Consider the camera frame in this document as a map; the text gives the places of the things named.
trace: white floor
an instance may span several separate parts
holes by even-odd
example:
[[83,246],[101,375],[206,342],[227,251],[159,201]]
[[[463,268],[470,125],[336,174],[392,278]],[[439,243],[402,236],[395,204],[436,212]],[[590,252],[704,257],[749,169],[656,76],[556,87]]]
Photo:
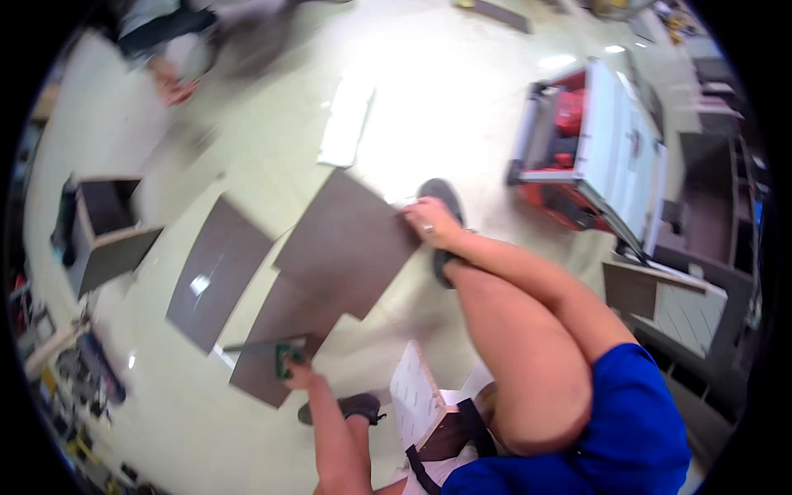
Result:
[[[60,188],[71,173],[143,174],[137,200],[144,219],[166,225],[135,275],[105,285],[96,302],[98,330],[129,388],[127,401],[112,409],[112,427],[92,423],[111,468],[123,460],[174,493],[313,489],[312,431],[296,420],[305,394],[292,394],[275,411],[234,389],[229,367],[215,354],[204,357],[165,320],[165,312],[219,194],[273,238],[296,224],[331,172],[315,164],[316,155],[326,102],[349,67],[366,67],[378,79],[353,176],[395,196],[412,196],[421,182],[446,177],[461,196],[470,227],[566,265],[602,295],[600,259],[612,238],[574,234],[537,211],[517,208],[503,177],[527,84],[554,73],[539,60],[598,56],[626,70],[623,54],[604,47],[636,40],[624,24],[597,21],[571,1],[569,15],[538,0],[505,4],[531,18],[531,35],[448,0],[312,2],[300,7],[277,57],[272,54],[283,29],[261,21],[267,29],[241,31],[195,97],[170,110],[158,103],[145,74],[127,71],[103,39],[84,36],[36,157],[25,243],[36,295],[61,326],[80,306],[48,237]],[[242,8],[258,12],[259,6],[272,10],[261,0],[255,9]],[[221,13],[238,16],[239,8]],[[657,82],[668,126],[695,126],[684,109],[691,73],[672,63],[678,54],[667,37],[636,55],[645,76]],[[669,138],[675,134],[666,128]],[[674,168],[679,146],[672,139],[668,145],[671,197],[680,175]],[[253,277],[221,345],[246,338],[276,277],[271,263],[286,237]],[[386,389],[411,338],[421,343],[441,388],[465,379],[474,350],[453,293],[440,289],[427,270],[428,255],[419,249],[365,320],[344,316],[338,322],[314,362],[337,395]],[[135,366],[127,369],[132,354]],[[374,487],[385,485],[403,462],[388,419],[371,429],[371,459]]]

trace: hand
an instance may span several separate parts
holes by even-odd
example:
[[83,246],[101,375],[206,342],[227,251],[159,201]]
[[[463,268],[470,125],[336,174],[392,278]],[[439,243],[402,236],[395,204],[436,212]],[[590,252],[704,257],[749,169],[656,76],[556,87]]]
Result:
[[287,357],[282,359],[286,369],[291,372],[291,378],[284,380],[284,384],[292,390],[305,390],[319,377],[308,360],[295,363]]
[[446,204],[435,197],[420,198],[402,211],[418,236],[433,248],[451,251],[456,239],[465,232]]
[[195,93],[197,81],[179,83],[176,67],[162,57],[151,57],[147,65],[157,94],[165,106],[184,103]]

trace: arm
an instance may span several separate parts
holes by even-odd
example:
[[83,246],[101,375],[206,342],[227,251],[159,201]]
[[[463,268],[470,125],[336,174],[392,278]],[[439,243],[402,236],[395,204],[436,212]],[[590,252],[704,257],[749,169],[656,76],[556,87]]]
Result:
[[286,385],[308,391],[308,407],[314,421],[316,469],[323,495],[370,495],[369,473],[360,465],[360,454],[325,377],[316,375],[310,364],[285,361],[293,374]]
[[[421,198],[405,208],[418,234],[472,265],[516,285],[538,300],[575,339],[589,364],[622,343],[637,343],[594,292],[571,273],[532,252],[464,230],[437,198]],[[434,229],[426,232],[423,226]]]

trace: person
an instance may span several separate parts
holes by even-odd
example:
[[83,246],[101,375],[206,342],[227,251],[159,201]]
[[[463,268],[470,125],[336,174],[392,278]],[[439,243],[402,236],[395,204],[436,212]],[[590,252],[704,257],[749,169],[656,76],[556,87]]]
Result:
[[[456,290],[492,372],[495,391],[477,407],[494,404],[482,416],[507,454],[476,459],[469,445],[424,463],[442,493],[676,493],[691,461],[685,426],[619,317],[555,263],[465,230],[447,182],[427,182],[419,197],[404,215],[436,249],[435,275]],[[308,392],[299,420],[314,426],[315,493],[372,493],[368,428],[383,417],[379,401],[337,401],[310,364],[286,366],[286,385]],[[410,471],[376,493],[425,493],[423,485]]]
[[[306,1],[285,0],[281,10],[293,11]],[[132,67],[147,69],[157,95],[169,107],[195,93],[198,79],[215,65],[223,37],[218,15],[195,9],[189,0],[106,0],[92,12],[88,24],[110,39]],[[195,34],[198,41],[180,73],[165,57],[166,45],[188,34]]]

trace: blue shirt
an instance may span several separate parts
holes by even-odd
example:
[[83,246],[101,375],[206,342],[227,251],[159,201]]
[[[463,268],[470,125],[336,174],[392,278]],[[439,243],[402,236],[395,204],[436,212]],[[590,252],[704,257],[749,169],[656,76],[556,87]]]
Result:
[[592,417],[566,452],[486,457],[454,470],[443,495],[676,494],[691,453],[685,425],[652,357],[621,344],[592,366]]

